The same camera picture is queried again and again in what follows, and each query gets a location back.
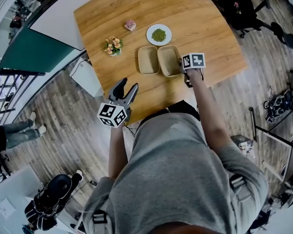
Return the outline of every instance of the forearm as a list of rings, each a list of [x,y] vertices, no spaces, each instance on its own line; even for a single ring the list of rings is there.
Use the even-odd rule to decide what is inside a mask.
[[[116,179],[127,165],[128,158],[125,149],[122,127],[111,129],[109,146],[108,176]]]
[[[202,81],[201,74],[197,70],[189,70],[188,75],[193,85],[206,141],[217,153],[220,147],[230,140],[223,115],[211,92]]]

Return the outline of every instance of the sneaker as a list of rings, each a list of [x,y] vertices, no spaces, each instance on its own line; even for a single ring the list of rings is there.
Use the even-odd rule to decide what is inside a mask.
[[[36,126],[36,113],[35,112],[31,112],[29,119],[33,122],[33,125],[31,126],[31,128],[34,128]]]
[[[43,135],[47,131],[47,127],[43,124],[40,128],[38,128],[39,136]]]
[[[82,177],[82,179],[79,180],[79,182],[83,181],[84,180],[83,172],[81,170],[77,170],[76,173]]]

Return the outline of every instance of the wooden table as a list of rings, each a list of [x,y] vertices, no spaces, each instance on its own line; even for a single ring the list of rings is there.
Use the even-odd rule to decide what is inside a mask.
[[[175,45],[180,55],[205,53],[207,86],[247,67],[235,36],[211,0],[92,0],[74,14],[105,94],[124,77],[128,78],[125,90],[139,83],[131,105],[131,123],[193,93],[184,84],[183,75],[167,78],[161,72],[148,76],[139,72],[138,50],[151,45],[146,32],[153,24],[162,23],[171,29],[169,44]],[[127,20],[136,22],[133,32],[125,29]],[[104,52],[105,39],[110,36],[123,39],[121,56],[110,57]]]

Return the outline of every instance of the beige container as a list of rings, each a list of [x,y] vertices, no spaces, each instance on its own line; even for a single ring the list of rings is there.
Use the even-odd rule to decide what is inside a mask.
[[[173,77],[180,74],[180,54],[176,46],[160,47],[157,51],[157,57],[164,76]]]
[[[138,51],[139,69],[143,75],[154,75],[160,71],[155,46],[141,47]]]

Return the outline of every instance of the white plate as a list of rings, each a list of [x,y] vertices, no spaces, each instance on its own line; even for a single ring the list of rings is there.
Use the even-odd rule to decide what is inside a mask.
[[[166,38],[164,41],[155,41],[153,38],[152,38],[152,34],[155,30],[157,29],[161,29],[161,30],[164,30],[165,33],[166,33]],[[155,24],[155,25],[152,25],[151,27],[149,27],[147,29],[147,32],[146,32],[146,38],[147,40],[152,43],[153,45],[156,45],[156,46],[163,46],[163,45],[166,45],[167,43],[170,42],[171,40],[171,37],[172,37],[172,34],[171,34],[171,31],[170,29],[166,26],[166,25],[163,25],[163,24]]]

